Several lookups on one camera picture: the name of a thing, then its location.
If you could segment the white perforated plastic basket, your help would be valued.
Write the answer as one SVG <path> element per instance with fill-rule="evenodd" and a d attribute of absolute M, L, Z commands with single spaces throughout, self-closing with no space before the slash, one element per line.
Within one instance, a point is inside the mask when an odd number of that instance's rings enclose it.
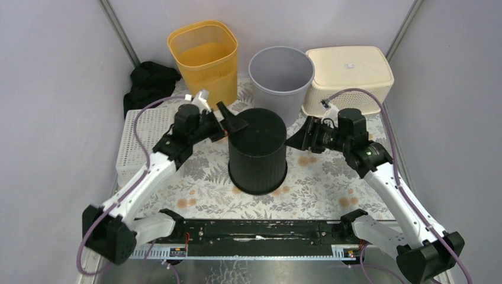
<path fill-rule="evenodd" d="M 152 148 L 173 123 L 178 107 L 179 105 L 175 104 L 147 109 L 138 119 L 137 127 L 134 127 L 134 120 L 140 110 L 131 110 L 127 113 L 115 164 L 117 183 L 120 187 L 126 185 L 146 162 L 146 156 L 137 143 L 134 131 L 137 131 L 144 148 L 151 153 Z"/>

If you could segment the cream large plastic basket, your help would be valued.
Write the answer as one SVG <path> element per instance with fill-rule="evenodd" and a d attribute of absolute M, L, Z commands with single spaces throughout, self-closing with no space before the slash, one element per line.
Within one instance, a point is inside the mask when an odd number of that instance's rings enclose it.
<path fill-rule="evenodd" d="M 303 113 L 321 117 L 321 101 L 348 88 L 364 89 L 383 102 L 394 84 L 394 75 L 383 52 L 374 46 L 339 46 L 311 49 L 314 79 L 301 106 Z"/>

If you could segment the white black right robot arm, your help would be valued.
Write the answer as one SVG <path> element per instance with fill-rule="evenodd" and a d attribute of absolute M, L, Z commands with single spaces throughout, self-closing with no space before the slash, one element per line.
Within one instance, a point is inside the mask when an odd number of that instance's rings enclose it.
<path fill-rule="evenodd" d="M 343 154 L 353 169 L 384 201 L 401 230 L 396 231 L 358 209 L 341 217 L 340 238 L 353 244 L 364 240 L 394 258 L 410 283 L 423 283 L 453 268 L 465 245 L 458 232 L 449 233 L 414 197 L 395 172 L 391 155 L 382 144 L 369 139 L 366 118 L 360 110 L 338 112 L 330 117 L 307 117 L 287 146 L 297 150 Z"/>

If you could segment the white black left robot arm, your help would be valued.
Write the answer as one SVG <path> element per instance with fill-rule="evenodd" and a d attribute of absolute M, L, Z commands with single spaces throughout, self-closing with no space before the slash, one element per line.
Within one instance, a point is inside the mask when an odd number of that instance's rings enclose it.
<path fill-rule="evenodd" d="M 221 140 L 245 129 L 248 123 L 219 102 L 223 119 L 211 108 L 195 103 L 181 105 L 174 122 L 146 155 L 146 164 L 115 195 L 100 206 L 88 206 L 82 214 L 82 242 L 115 265 L 124 263 L 134 249 L 158 238 L 177 243 L 183 226 L 167 213 L 137 218 L 146 199 L 158 190 L 193 154 L 194 145 L 206 139 Z"/>

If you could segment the yellow perforated waste bin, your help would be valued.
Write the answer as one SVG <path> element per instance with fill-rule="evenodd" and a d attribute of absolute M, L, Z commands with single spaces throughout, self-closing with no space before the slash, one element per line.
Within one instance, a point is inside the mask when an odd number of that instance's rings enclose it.
<path fill-rule="evenodd" d="M 209 91 L 215 108 L 237 99 L 238 41 L 220 21 L 205 20 L 173 31 L 167 45 L 192 94 Z"/>

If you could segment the grey bin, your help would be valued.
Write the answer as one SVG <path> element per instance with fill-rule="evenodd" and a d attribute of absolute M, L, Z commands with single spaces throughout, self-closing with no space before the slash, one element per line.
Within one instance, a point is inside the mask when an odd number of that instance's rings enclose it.
<path fill-rule="evenodd" d="M 251 58 L 248 74 L 254 107 L 268 109 L 279 115 L 286 127 L 292 126 L 314 79 L 313 61 L 292 47 L 267 47 Z"/>

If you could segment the black bin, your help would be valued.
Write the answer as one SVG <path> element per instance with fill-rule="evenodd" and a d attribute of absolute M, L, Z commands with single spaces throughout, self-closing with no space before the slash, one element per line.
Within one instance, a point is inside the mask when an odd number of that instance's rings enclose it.
<path fill-rule="evenodd" d="M 247 127 L 229 136 L 230 179 L 250 195 L 271 193 L 287 176 L 287 128 L 268 109 L 247 109 L 237 118 L 245 120 Z"/>

